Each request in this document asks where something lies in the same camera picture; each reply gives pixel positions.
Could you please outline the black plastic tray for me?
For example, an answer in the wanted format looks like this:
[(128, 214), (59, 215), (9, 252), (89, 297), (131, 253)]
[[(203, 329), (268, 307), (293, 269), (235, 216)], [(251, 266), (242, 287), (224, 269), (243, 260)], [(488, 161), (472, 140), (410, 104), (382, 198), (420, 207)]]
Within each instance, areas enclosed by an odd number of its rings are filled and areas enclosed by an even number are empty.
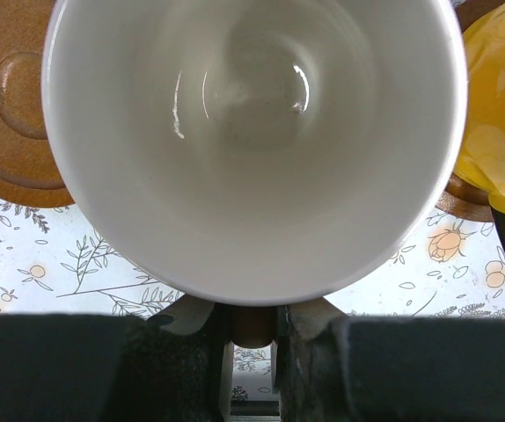
[(278, 400), (232, 400), (231, 422), (281, 422)]

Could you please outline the pink ceramic mug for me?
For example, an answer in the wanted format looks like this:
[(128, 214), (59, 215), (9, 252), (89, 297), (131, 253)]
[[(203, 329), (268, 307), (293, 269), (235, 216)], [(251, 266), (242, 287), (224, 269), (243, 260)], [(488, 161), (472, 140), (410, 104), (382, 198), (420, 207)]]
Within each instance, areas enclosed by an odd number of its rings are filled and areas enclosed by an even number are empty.
[(465, 123), (448, 1), (59, 1), (62, 181), (124, 258), (231, 305), (367, 276), (434, 208)]

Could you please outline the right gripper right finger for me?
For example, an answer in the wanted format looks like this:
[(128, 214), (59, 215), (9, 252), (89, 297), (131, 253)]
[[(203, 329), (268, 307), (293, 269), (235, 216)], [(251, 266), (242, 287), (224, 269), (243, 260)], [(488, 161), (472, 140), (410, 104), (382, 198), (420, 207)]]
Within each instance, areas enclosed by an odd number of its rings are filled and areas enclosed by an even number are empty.
[(505, 421), (505, 319), (278, 310), (285, 421)]

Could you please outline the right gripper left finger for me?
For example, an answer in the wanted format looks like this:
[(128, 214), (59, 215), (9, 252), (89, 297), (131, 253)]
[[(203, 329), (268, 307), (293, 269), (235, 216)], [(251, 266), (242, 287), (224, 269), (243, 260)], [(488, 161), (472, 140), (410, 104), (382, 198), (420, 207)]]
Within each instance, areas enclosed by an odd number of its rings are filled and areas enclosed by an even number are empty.
[(0, 315), (0, 421), (220, 421), (228, 309)]

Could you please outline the small brown wooden coaster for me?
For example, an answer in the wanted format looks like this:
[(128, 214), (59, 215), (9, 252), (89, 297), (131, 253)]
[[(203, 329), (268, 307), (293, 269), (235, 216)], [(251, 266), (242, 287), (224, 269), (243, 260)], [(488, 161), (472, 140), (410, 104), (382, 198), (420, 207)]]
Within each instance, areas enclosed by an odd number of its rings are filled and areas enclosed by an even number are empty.
[(0, 199), (61, 207), (71, 198), (51, 153), (41, 107), (51, 1), (0, 0)]

